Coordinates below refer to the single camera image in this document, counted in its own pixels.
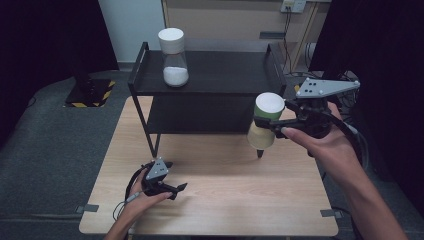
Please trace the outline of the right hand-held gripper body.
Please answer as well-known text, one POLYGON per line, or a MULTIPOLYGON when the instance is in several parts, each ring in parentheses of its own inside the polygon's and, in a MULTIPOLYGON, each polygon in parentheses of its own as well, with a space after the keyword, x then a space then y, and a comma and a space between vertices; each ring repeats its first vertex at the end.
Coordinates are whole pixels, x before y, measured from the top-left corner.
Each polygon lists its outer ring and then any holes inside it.
POLYGON ((285 120, 283 126, 301 130, 314 138, 325 137, 334 122, 334 116, 328 107, 328 98, 359 87, 358 81, 307 78, 292 99, 299 103, 300 111, 298 114, 294 112, 296 118, 285 120))

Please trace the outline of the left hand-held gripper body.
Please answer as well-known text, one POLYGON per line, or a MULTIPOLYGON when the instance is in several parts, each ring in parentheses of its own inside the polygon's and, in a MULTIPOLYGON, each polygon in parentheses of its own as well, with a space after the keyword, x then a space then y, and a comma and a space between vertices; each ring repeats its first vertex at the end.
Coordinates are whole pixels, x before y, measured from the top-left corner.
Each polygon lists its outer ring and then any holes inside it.
POLYGON ((169 169, 164 164, 162 158, 151 161, 144 168, 146 172, 141 180, 142 190, 147 196, 154 196, 160 193, 168 192, 167 184, 163 182, 169 173, 169 169))

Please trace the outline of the glass jar of yellow grains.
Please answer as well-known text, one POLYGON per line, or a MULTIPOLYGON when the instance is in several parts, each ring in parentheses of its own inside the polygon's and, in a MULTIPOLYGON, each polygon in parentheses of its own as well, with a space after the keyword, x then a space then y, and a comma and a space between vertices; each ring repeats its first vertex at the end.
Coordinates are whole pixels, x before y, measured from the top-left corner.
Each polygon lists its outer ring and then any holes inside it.
MULTIPOLYGON (((284 99, 275 93, 265 92, 256 97, 254 116, 278 120, 285 108, 284 99)), ((252 122, 247 134, 249 144, 257 150, 265 150, 274 143, 275 134, 252 122)))

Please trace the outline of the black metal shelf rack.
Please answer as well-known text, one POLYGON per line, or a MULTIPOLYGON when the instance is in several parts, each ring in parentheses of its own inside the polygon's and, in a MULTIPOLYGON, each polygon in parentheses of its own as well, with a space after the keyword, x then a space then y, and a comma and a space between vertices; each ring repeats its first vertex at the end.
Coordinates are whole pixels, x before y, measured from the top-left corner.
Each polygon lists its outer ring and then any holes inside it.
POLYGON ((128 80, 147 142, 158 154, 163 134, 245 134, 256 97, 282 96, 287 83, 279 51, 188 51, 188 82, 170 87, 162 73, 163 55, 143 43, 128 80))

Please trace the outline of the person's left hand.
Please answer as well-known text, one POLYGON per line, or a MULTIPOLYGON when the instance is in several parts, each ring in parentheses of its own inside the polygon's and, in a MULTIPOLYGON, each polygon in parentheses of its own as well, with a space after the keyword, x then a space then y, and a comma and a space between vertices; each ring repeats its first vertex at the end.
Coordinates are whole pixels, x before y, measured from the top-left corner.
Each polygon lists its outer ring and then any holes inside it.
POLYGON ((132 185, 130 190, 131 195, 135 193, 139 193, 139 195, 134 200, 125 204, 125 207, 122 210, 119 217, 120 220, 125 220, 126 222, 129 222, 130 224, 138 220, 148 208, 168 199, 172 195, 171 192, 164 192, 154 196, 146 196, 142 192, 142 185, 141 185, 141 181, 144 177, 144 174, 145 174, 145 170, 143 170, 137 176, 136 181, 132 185))

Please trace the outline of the person's right hand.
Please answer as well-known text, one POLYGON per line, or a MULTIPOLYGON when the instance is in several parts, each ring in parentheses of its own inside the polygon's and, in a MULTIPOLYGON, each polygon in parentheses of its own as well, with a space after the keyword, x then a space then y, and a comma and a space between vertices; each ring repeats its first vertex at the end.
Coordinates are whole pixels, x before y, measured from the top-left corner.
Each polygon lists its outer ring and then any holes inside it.
POLYGON ((365 176, 351 143, 338 127, 333 126, 330 133, 322 139, 289 127, 284 127, 282 133, 308 150, 337 182, 365 176))

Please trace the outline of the dark curtain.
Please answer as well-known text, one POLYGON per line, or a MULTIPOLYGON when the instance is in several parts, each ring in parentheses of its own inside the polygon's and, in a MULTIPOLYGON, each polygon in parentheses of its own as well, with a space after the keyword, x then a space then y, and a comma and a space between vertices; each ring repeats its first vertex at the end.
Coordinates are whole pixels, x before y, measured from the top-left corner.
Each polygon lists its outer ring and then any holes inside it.
POLYGON ((311 69, 359 78, 374 166, 424 216, 424 0, 332 0, 311 69))
POLYGON ((0 0, 0 147, 38 90, 75 79, 76 59, 90 77, 118 68, 99 0, 0 0))

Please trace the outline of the grey tape strip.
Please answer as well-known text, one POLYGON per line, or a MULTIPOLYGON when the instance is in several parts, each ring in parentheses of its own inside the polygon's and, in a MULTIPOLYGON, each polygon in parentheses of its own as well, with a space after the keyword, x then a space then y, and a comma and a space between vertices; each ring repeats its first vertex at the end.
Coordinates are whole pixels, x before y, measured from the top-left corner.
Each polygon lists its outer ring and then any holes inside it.
POLYGON ((98 209, 99 209, 98 205, 85 204, 85 205, 77 206, 75 209, 75 212, 78 214, 82 214, 84 212, 97 212, 98 209))
POLYGON ((320 211, 322 217, 334 217, 336 219, 343 218, 344 214, 340 210, 324 209, 320 211))

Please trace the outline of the white-lidded jar of white grains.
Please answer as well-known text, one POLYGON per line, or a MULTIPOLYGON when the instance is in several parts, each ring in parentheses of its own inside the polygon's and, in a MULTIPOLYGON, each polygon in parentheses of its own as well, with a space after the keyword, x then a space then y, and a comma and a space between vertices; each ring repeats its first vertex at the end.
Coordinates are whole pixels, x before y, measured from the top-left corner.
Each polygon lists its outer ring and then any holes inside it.
POLYGON ((189 79, 184 37, 184 32, 178 28, 166 28, 158 33, 164 57, 163 77, 165 83, 171 87, 183 86, 189 79))

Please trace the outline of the beige wooden cabinet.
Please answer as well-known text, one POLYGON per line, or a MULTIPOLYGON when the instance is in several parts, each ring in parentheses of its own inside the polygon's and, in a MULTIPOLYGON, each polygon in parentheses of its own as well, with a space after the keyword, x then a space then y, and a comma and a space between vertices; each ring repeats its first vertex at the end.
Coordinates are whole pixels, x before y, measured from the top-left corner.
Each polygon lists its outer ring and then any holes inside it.
POLYGON ((283 0, 162 0, 168 27, 191 39, 259 41, 261 31, 285 32, 295 43, 315 41, 331 0, 307 0, 302 13, 282 13, 283 0))

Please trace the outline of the black stand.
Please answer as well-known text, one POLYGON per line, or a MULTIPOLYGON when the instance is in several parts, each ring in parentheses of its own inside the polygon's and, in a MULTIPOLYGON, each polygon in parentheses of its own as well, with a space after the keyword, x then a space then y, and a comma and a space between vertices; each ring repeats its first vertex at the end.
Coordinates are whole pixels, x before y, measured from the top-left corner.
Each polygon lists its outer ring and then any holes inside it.
POLYGON ((94 99, 96 97, 94 81, 85 71, 79 59, 76 59, 74 63, 74 77, 81 94, 85 98, 94 99))

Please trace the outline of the grey wall plate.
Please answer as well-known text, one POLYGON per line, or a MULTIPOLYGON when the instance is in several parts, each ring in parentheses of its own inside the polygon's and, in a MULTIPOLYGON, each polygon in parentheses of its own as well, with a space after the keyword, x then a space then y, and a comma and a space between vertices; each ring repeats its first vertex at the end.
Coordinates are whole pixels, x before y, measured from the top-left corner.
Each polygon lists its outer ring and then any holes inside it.
POLYGON ((259 33, 260 39, 277 40, 277 39, 284 39, 285 36, 286 36, 285 32, 278 32, 278 31, 261 31, 259 33))

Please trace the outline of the white wall socket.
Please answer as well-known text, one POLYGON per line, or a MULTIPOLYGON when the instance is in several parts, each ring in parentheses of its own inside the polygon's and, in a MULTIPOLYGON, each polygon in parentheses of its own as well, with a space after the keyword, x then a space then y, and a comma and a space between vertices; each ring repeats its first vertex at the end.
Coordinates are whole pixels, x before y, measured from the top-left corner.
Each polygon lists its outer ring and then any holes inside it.
POLYGON ((302 13, 307 0, 283 0, 280 11, 282 13, 302 13))

